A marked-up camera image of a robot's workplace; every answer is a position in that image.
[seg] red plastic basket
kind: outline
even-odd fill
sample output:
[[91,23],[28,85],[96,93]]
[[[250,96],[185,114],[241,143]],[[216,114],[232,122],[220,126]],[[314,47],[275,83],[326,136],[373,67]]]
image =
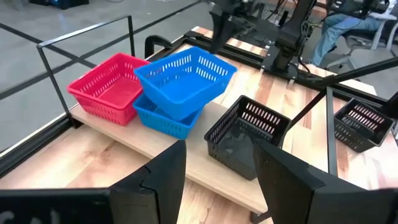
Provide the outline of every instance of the red plastic basket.
[[87,113],[126,125],[137,114],[132,103],[142,93],[134,69],[148,63],[118,53],[69,84],[67,90]]

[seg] metal frame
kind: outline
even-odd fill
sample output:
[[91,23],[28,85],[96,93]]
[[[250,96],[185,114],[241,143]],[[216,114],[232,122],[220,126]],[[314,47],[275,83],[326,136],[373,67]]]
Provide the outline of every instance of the metal frame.
[[[61,94],[61,91],[59,89],[58,83],[55,79],[55,74],[61,70],[63,70],[66,67],[69,67],[73,65],[74,63],[81,63],[83,65],[86,65],[88,67],[95,67],[96,65],[86,61],[85,59],[126,39],[130,38],[130,45],[131,45],[131,52],[134,55],[134,38],[133,35],[138,33],[139,31],[142,31],[150,26],[153,26],[154,24],[170,17],[173,16],[183,10],[188,9],[189,7],[192,7],[196,4],[198,4],[199,1],[188,5],[187,7],[180,9],[176,12],[173,12],[169,14],[168,16],[165,16],[158,21],[155,21],[149,26],[145,28],[140,28],[138,30],[133,30],[132,29],[132,18],[131,16],[122,16],[117,19],[114,19],[109,22],[104,22],[100,23],[97,25],[93,25],[91,27],[87,27],[82,30],[78,30],[76,32],[72,32],[71,34],[63,35],[61,37],[57,37],[52,40],[48,40],[45,42],[38,43],[37,45],[37,50],[39,51],[40,57],[43,60],[43,63],[46,67],[47,72],[41,73],[37,76],[34,76],[33,78],[24,81],[6,91],[0,92],[0,100],[10,96],[11,94],[14,94],[18,91],[23,90],[24,88],[27,88],[28,86],[31,86],[47,76],[50,77],[55,91],[57,92],[58,97],[60,98],[61,104],[63,106],[63,109],[65,110],[65,115],[59,118],[58,120],[52,122],[49,124],[46,128],[43,130],[39,131],[35,135],[31,136],[29,139],[26,141],[22,142],[18,146],[13,147],[14,150],[12,150],[9,154],[6,154],[4,157],[0,158],[0,177],[7,174],[10,170],[15,168],[18,164],[23,162],[25,159],[27,159],[29,156],[37,152],[39,149],[44,147],[46,144],[48,144],[50,141],[55,139],[57,136],[62,134],[65,130],[68,128],[74,126],[75,128],[79,127],[81,123],[78,121],[74,120],[70,114],[69,108],[66,105],[65,100],[63,99],[63,96]],[[119,37],[103,46],[100,46],[91,52],[85,53],[82,56],[78,57],[76,55],[73,55],[71,53],[68,53],[58,47],[53,46],[53,44],[63,41],[65,39],[69,39],[71,37],[74,37],[76,35],[80,35],[82,33],[88,32],[93,29],[97,29],[99,27],[105,26],[107,24],[119,21],[121,19],[128,19],[128,27],[129,27],[129,33]],[[31,37],[27,34],[23,34],[18,30],[12,29],[10,27],[5,26],[4,24],[0,24],[0,28],[6,29],[10,32],[13,32],[19,36],[22,36],[23,38],[30,39],[34,42],[39,42],[39,39],[35,39],[34,37]],[[174,51],[176,51],[178,48],[180,48],[183,44],[188,44],[188,45],[194,45],[201,47],[205,50],[210,49],[210,44],[211,44],[211,39],[208,37],[205,37],[203,34],[199,34],[194,31],[189,31],[187,32],[184,36],[181,38],[177,39],[175,42],[173,42],[170,46],[170,42],[167,42],[167,46],[163,50],[160,50],[156,54],[154,54],[152,57],[150,57],[148,60],[149,61],[155,61],[158,60],[162,57],[166,57],[170,54],[172,54]],[[55,67],[51,69],[48,60],[44,54],[43,48],[47,47],[50,50],[56,51],[64,56],[67,56],[71,60],[63,65],[60,65],[58,67]],[[264,60],[264,57],[248,52],[243,49],[239,49],[237,47],[233,47],[231,45],[226,44],[219,52],[219,55],[226,57],[231,60],[235,60],[239,63],[248,65],[250,67],[256,68],[260,70],[262,68],[262,62]],[[356,90],[354,88],[339,84],[339,82],[349,80],[352,78],[358,78],[363,75],[367,75],[369,73],[376,72],[378,70],[382,69],[387,69],[396,66],[398,63],[398,58],[393,58],[390,60],[386,60],[384,62],[379,62],[375,63],[373,65],[370,65],[368,67],[360,68],[358,70],[354,70],[351,72],[347,72],[341,75],[338,75],[337,77],[319,77],[314,74],[310,73],[304,73],[300,72],[300,75],[295,78],[295,82],[297,82],[300,85],[309,87],[314,90],[320,91],[320,93],[292,120],[292,125],[295,125],[303,116],[305,116],[324,96],[326,96],[326,120],[327,120],[327,140],[328,140],[328,171],[329,173],[333,175],[337,175],[337,160],[336,160],[336,148],[335,148],[335,135],[334,135],[334,118],[333,118],[333,97],[337,97],[339,99],[349,101],[351,98],[357,98],[358,100],[362,101],[363,103],[368,104],[369,106],[372,106],[373,108],[380,110],[382,107],[386,106],[387,100],[380,98],[378,96],[373,96],[368,93],[365,93],[363,91]],[[290,77],[285,77],[283,75],[280,75],[278,73],[273,73],[271,75],[275,75],[280,78],[284,78],[287,80],[290,80]],[[251,221],[254,223],[259,223],[266,218],[269,218],[270,215],[266,212],[260,215],[253,214],[251,217]]]

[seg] gray floor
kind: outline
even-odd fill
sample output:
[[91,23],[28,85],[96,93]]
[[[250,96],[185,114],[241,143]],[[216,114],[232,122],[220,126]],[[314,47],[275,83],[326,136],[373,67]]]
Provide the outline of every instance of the gray floor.
[[[193,1],[125,0],[122,3],[109,3],[105,0],[91,0],[90,5],[66,11],[34,4],[28,4],[23,11],[17,11],[10,5],[9,0],[4,2],[0,0],[0,22],[34,37],[47,40],[123,14],[133,16],[134,28],[137,29],[191,2]],[[195,26],[212,28],[208,7],[204,4],[181,12],[135,35],[136,55],[144,56],[144,40],[148,35],[159,34],[173,40]],[[57,44],[57,47],[81,55],[125,33],[127,33],[127,21],[120,21],[66,40]],[[319,31],[316,31],[305,48],[304,57],[311,55],[319,36]],[[347,50],[344,41],[339,40],[338,50],[334,54],[345,53]],[[116,52],[128,53],[128,40],[122,41],[88,60],[98,64]],[[45,53],[52,67],[68,60],[50,50],[46,50]],[[361,65],[392,57],[388,52],[357,52],[355,56],[358,56]],[[324,63],[333,60],[333,57],[335,58],[335,55],[327,55]],[[66,85],[88,70],[89,68],[83,65],[75,64],[56,74],[69,106],[74,105],[75,100],[66,93]],[[43,71],[44,66],[35,44],[0,29],[0,91]],[[363,78],[363,82],[374,85],[378,94],[388,98],[397,90],[398,77],[394,75],[394,72],[389,70],[367,76]],[[0,151],[18,142],[62,112],[61,104],[48,79],[0,101]]]

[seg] office chair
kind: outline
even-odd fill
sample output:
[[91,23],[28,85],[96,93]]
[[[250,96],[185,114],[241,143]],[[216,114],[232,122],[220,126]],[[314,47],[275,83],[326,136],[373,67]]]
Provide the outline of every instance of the office chair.
[[369,30],[349,30],[343,34],[343,37],[350,48],[347,54],[344,54],[338,60],[329,63],[326,68],[330,68],[335,65],[339,65],[341,68],[344,64],[347,64],[350,69],[354,70],[357,68],[355,61],[352,58],[352,53],[356,49],[368,49],[376,50],[377,48],[385,48],[391,52],[391,46],[394,39],[398,36],[398,4],[391,4],[388,10],[383,14],[371,13],[370,16],[376,17],[382,20],[377,31]]

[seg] wooden shelf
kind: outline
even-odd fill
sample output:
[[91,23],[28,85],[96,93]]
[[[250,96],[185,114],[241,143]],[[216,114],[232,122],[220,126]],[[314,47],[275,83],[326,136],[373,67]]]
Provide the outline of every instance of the wooden shelf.
[[[257,179],[248,181],[208,155],[205,133],[227,110],[217,103],[208,103],[187,139],[187,178],[261,213],[267,210]],[[131,149],[153,158],[177,139],[142,125],[138,116],[127,126],[120,126],[86,113],[80,105],[71,110],[74,118]]]

